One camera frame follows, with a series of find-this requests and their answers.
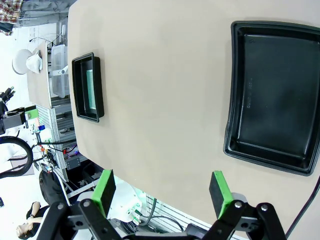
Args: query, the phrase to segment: gray fabric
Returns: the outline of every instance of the gray fabric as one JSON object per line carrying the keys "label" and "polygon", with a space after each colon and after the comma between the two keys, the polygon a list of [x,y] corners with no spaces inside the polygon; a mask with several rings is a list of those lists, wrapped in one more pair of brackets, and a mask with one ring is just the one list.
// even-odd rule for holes
{"label": "gray fabric", "polygon": [[28,0],[23,1],[15,28],[54,24],[68,16],[69,7],[76,0]]}

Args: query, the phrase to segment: screw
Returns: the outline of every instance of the screw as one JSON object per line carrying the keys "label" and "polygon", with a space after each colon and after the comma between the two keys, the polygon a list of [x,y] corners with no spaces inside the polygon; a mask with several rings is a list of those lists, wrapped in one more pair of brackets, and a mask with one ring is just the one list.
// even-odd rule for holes
{"label": "screw", "polygon": [[267,210],[268,210],[268,206],[267,206],[266,204],[263,204],[263,205],[261,206],[261,210],[262,210],[262,211],[267,211]]}
{"label": "screw", "polygon": [[63,208],[64,208],[64,205],[63,205],[62,203],[60,203],[60,204],[58,205],[58,209],[61,210],[61,209],[63,209]]}
{"label": "screw", "polygon": [[241,203],[240,201],[236,201],[235,204],[234,204],[234,206],[235,206],[237,209],[239,209],[239,208],[242,207],[242,203]]}
{"label": "screw", "polygon": [[90,205],[90,202],[88,200],[83,203],[84,207],[88,207],[89,205]]}

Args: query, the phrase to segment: wooden desk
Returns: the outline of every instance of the wooden desk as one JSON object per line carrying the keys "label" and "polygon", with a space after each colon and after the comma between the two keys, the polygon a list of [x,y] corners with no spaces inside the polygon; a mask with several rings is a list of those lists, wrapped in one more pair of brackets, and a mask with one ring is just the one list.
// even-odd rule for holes
{"label": "wooden desk", "polygon": [[44,108],[51,108],[51,96],[48,77],[48,49],[47,43],[44,41],[34,51],[33,54],[40,50],[42,58],[42,70],[40,74],[33,71],[27,72],[27,83],[29,100],[33,104],[40,105]]}
{"label": "wooden desk", "polygon": [[[76,117],[70,68],[80,152],[208,223],[216,220],[211,173],[222,170],[231,191],[244,194],[252,206],[272,203],[287,230],[316,184],[320,163],[304,177],[223,153],[230,26],[236,20],[272,20],[320,27],[320,2],[307,2],[78,0],[68,17],[68,64],[90,52],[100,57],[105,111],[99,123]],[[313,224],[319,221],[318,215]]]}

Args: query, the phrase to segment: desk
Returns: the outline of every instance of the desk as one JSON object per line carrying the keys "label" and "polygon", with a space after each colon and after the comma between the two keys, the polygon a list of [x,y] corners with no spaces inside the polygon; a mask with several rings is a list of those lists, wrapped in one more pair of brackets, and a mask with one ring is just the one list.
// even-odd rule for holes
{"label": "desk", "polygon": [[40,50],[40,56],[42,58],[42,70],[39,74],[29,70],[27,72],[27,83],[30,102],[50,109],[51,96],[48,77],[47,45],[48,44],[46,41],[44,41],[33,51],[33,54],[35,54],[37,50]]}
{"label": "desk", "polygon": [[[216,220],[211,173],[222,170],[231,191],[244,194],[252,206],[272,203],[286,231],[310,196],[320,163],[305,177],[223,153],[230,26],[235,20],[272,20],[320,27],[320,2],[307,2],[77,1],[68,17],[68,64],[90,52],[100,57],[105,111],[99,123],[76,117],[71,91],[80,152],[207,223]],[[73,89],[71,68],[69,84]],[[309,223],[314,231],[319,220]]]}

